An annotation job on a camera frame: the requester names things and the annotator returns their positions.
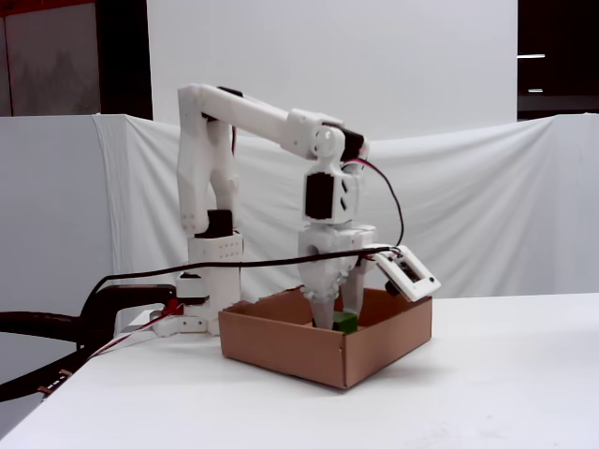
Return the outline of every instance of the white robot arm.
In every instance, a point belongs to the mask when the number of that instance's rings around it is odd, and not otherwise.
[[[179,90],[179,109],[179,201],[190,264],[242,259],[241,235],[234,230],[240,220],[239,182],[228,133],[230,126],[315,161],[305,175],[302,216],[309,224],[299,235],[300,256],[383,246],[373,245],[375,230],[372,226],[352,222],[358,211],[361,167],[343,162],[365,159],[368,143],[363,136],[345,129],[342,121],[300,109],[287,113],[237,91],[195,84]],[[209,184],[216,195],[217,210],[208,210]],[[397,253],[400,252],[408,254],[406,249]],[[418,300],[440,285],[434,280],[427,281],[427,288],[408,288],[414,281],[405,274],[401,276],[396,254],[394,257],[378,255],[373,262],[397,288],[411,292],[406,295],[410,300]],[[305,296],[311,302],[317,326],[332,327],[333,304],[340,285],[343,285],[345,309],[359,313],[363,275],[372,263],[364,260],[356,267],[357,262],[358,257],[353,256],[299,266]],[[420,270],[418,273],[426,275],[428,272]],[[238,269],[199,268],[183,273],[177,282],[177,295],[185,304],[184,315],[195,319],[184,320],[186,327],[164,324],[160,332],[208,330],[218,334],[217,313],[238,302],[240,290]]]

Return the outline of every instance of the green block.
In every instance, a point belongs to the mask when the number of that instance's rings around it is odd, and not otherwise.
[[[358,330],[358,316],[353,313],[335,311],[333,313],[333,330],[351,334]]]

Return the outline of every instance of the open cardboard box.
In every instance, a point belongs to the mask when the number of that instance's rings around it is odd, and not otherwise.
[[[431,317],[430,297],[412,303],[366,289],[358,331],[345,335],[312,327],[310,303],[295,288],[235,304],[219,324],[226,357],[349,388],[430,340]]]

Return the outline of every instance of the white table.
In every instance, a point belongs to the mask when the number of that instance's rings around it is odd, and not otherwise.
[[[599,294],[441,299],[433,320],[345,392],[225,359],[216,338],[138,333],[0,448],[599,447]]]

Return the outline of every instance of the white backdrop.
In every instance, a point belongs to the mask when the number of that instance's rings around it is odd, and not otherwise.
[[[517,0],[148,0],[153,116],[206,82],[369,138],[510,123]]]
[[[126,121],[127,156],[107,164],[114,244],[125,241],[120,271],[180,264],[178,127]],[[115,123],[96,119],[101,134]],[[124,154],[119,139],[105,153]],[[599,290],[599,116],[558,116],[473,131],[374,141],[371,157],[402,203],[404,243],[443,283],[437,297],[583,293]],[[310,165],[258,138],[241,138],[241,232],[246,260],[297,255],[303,174]],[[377,226],[379,241],[399,234],[386,185],[366,173],[358,220]],[[123,206],[121,189],[130,185]],[[246,269],[250,300],[298,285],[296,267]],[[381,278],[370,279],[382,287]]]

